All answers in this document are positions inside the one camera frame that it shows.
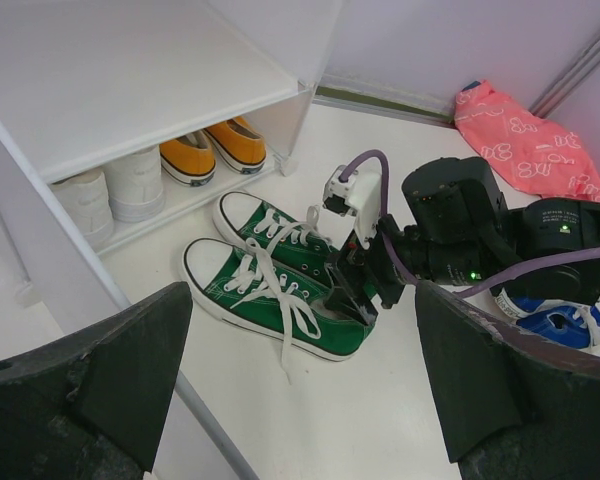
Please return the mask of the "blue canvas sneaker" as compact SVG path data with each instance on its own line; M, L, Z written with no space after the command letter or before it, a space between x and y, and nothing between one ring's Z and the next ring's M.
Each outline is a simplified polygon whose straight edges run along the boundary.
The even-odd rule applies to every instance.
M600 302L594 306L562 300L517 298L516 324L555 343L578 350L600 346Z
M543 300L510 295L505 288L494 296L494 301L505 315L514 320L536 313L544 303Z

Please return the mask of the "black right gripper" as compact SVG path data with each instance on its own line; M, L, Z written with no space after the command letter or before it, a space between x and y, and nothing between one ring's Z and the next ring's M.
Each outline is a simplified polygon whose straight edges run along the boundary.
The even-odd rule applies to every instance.
M380 298L383 308L390 309L407 285L419 282L414 266L414 258L420 254L419 241L417 226L399 228L390 214L380 218L368 250L351 232L341 249L326 261L331 285L325 308L362 325L374 325L378 316L374 297Z

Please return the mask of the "white plastic shoe cabinet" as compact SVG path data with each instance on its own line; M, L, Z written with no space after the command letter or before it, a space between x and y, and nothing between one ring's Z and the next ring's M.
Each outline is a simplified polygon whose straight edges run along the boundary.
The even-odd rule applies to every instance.
M292 173L341 1L0 1L0 216L65 334L128 298L52 183L241 116Z

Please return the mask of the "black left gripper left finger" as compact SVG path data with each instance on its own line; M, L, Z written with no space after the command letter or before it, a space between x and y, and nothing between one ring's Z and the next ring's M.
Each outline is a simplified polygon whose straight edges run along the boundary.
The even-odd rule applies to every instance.
M0 361L0 479L141 479L152 471L193 308L174 282Z

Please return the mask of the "white sneaker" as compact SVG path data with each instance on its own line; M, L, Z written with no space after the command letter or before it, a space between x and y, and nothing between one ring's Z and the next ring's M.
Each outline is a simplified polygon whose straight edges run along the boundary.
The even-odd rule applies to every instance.
M138 223L162 211L165 194L158 146L111 161L103 169L115 220Z
M94 249L114 232L114 219L102 168L50 184L50 189Z

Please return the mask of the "orange canvas sneaker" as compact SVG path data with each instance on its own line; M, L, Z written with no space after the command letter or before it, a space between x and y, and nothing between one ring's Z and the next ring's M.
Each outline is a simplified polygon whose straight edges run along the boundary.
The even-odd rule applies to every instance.
M201 130L164 142L159 151L163 169L181 184L200 187L214 176L216 160L211 142Z
M266 160L266 143L242 116L205 128L225 163L240 174L258 173Z

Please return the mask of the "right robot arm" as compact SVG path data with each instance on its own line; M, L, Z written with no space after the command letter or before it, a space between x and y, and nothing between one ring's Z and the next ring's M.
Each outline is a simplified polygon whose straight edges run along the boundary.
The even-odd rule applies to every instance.
M552 197L511 209L485 159L440 158L404 179L414 223L400 227L388 211L389 170L363 170L370 159L387 163L381 151L364 152L325 185L324 207L354 219L325 264L329 310L373 325L374 299L389 309L422 281L463 298L503 287L532 299L600 299L600 203Z

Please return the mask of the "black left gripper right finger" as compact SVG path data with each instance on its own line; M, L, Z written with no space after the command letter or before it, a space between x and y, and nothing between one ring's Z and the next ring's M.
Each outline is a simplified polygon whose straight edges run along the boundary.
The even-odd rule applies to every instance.
M464 479L600 479L600 357L425 281L420 342L450 462Z

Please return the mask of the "green canvas sneaker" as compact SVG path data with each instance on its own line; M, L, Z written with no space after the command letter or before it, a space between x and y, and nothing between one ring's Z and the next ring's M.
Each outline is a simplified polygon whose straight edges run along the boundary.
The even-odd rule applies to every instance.
M337 249L318 231L319 209L311 206L297 220L275 205L249 193L232 191L216 202L213 222L227 242L240 248L254 239L271 257L325 285L331 278L325 264Z
M282 342L281 361L299 348L328 361L353 356L373 328L324 306L328 289L275 261L254 240L238 247L199 238L186 246L182 277L214 318Z

